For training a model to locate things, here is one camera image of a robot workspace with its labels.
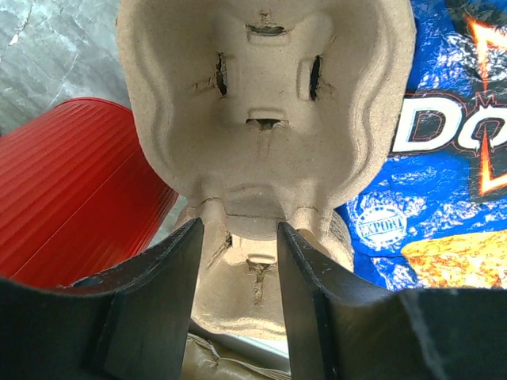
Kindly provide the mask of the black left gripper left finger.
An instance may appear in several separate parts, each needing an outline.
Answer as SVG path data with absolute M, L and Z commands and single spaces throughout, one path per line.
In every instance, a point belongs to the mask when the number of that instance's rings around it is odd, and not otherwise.
M 69 287 L 1 281 L 4 379 L 178 379 L 203 223 Z

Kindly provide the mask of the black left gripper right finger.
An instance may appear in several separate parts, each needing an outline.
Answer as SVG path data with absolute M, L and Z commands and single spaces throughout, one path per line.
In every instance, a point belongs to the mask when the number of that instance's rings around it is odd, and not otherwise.
M 277 254 L 294 379 L 503 379 L 506 293 L 360 278 L 286 222 Z

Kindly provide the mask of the brown pulp cup carrier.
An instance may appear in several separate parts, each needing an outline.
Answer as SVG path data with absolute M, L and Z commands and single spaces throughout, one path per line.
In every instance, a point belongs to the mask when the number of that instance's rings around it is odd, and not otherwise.
M 286 337 L 276 230 L 353 269 L 337 207 L 375 178 L 416 40 L 408 1 L 122 1 L 116 41 L 154 171 L 204 240 L 192 318 Z

